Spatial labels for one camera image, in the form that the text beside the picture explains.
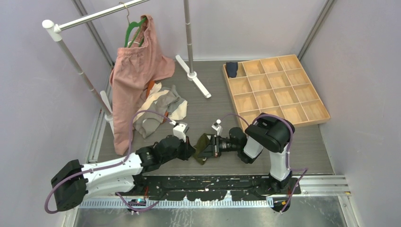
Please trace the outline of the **navy underwear cream waistband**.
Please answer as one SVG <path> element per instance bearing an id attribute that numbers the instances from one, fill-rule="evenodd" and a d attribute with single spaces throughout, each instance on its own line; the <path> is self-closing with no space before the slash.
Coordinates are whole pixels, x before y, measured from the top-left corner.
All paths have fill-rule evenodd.
<path id="1" fill-rule="evenodd" d="M 237 62 L 226 62 L 226 73 L 228 78 L 236 78 L 238 71 Z"/>

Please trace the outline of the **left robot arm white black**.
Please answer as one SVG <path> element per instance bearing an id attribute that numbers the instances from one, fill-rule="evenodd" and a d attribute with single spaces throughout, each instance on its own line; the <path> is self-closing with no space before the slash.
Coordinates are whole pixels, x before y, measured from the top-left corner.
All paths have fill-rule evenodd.
<path id="1" fill-rule="evenodd" d="M 188 160 L 195 153 L 189 138 L 185 140 L 168 135 L 151 146 L 138 149 L 129 155 L 97 164 L 69 161 L 52 179 L 52 190 L 45 200 L 49 214 L 70 210 L 85 199 L 99 195 L 128 192 L 140 195 L 145 191 L 143 173 L 155 171 L 173 160 Z M 49 210 L 54 197 L 56 210 Z"/>

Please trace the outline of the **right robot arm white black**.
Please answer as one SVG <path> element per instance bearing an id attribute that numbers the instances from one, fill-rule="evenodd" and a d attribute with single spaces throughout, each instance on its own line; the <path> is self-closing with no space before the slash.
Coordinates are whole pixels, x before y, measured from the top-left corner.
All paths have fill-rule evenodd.
<path id="1" fill-rule="evenodd" d="M 245 129 L 233 127 L 229 136 L 220 135 L 220 120 L 212 125 L 216 134 L 204 133 L 195 146 L 194 157 L 200 161 L 220 157 L 224 152 L 236 152 L 242 162 L 252 164 L 267 150 L 270 156 L 268 186 L 275 193 L 289 187 L 292 170 L 289 167 L 289 148 L 295 133 L 294 125 L 272 114 L 261 113 Z"/>

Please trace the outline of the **olive green underwear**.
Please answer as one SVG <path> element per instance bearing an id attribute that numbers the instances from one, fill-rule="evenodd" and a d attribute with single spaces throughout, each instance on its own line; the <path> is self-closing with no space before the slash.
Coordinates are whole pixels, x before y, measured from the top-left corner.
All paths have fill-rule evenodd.
<path id="1" fill-rule="evenodd" d="M 199 157 L 199 154 L 207 147 L 210 142 L 211 135 L 210 134 L 202 134 L 197 143 L 193 146 L 195 148 L 195 153 L 193 154 L 194 159 L 200 164 L 205 164 L 207 158 Z"/>

